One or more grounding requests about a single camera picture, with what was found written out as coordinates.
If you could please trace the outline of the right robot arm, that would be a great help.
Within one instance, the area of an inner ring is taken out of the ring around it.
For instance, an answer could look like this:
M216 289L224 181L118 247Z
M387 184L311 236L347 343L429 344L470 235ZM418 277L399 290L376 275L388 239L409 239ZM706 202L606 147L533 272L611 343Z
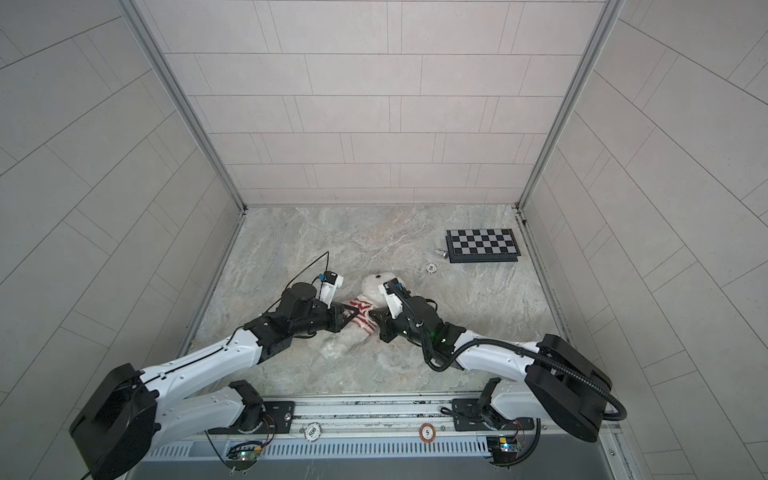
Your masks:
M594 443L605 421L622 421L627 410L611 394L609 376L563 338L507 342L482 337L443 321L423 297L394 299L395 309L376 308L370 317L379 337L400 336L418 346L435 372L484 371L493 378L468 417L502 429L519 417L549 419L571 436Z

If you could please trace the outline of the white teddy bear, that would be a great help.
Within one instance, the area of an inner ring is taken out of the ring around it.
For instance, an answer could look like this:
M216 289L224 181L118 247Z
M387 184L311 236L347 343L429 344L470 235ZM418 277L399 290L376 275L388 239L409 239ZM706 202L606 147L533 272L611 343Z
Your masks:
M381 272L370 274L362 280L360 293L349 302L359 313L339 333L324 340L320 353L325 359L337 360L379 333L379 327L371 314L379 310L389 312L380 286L395 278L393 272Z

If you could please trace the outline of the red white striped sweater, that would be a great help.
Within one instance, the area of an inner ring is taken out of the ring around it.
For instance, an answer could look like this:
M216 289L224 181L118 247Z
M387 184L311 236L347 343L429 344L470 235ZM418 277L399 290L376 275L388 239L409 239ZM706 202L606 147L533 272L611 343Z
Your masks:
M353 305L360 310L357 317L350 323L361 328L368 335L377 334L379 327L377 323L370 317L370 314L377 306L372 303L367 297L360 295L348 302L349 305Z

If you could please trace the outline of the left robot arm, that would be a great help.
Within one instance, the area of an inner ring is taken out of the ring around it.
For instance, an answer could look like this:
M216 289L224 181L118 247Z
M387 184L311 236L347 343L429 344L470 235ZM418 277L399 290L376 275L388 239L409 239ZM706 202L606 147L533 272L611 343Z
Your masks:
M69 428L93 479L116 479L148 453L211 429L251 433L268 423L264 400L247 381L212 393L203 388L265 362L297 336L340 332L359 308L316 295L309 283L287 288L273 312L227 338L166 363L110 371Z

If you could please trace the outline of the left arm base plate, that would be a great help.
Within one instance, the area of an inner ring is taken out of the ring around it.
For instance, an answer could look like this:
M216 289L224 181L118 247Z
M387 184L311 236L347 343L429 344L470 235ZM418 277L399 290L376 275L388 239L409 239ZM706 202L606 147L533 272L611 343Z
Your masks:
M282 435L291 429L296 403L293 401L266 401L262 406L259 420L252 429L238 426L208 430L212 435Z

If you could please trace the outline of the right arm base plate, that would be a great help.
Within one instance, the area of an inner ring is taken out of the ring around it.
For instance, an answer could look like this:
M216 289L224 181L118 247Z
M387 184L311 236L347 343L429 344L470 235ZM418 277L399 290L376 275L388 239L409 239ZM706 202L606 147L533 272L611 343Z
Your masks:
M450 417L455 430L459 432L535 430L534 419L507 419L489 404L482 404L479 399L453 399L450 407L443 406L439 412Z

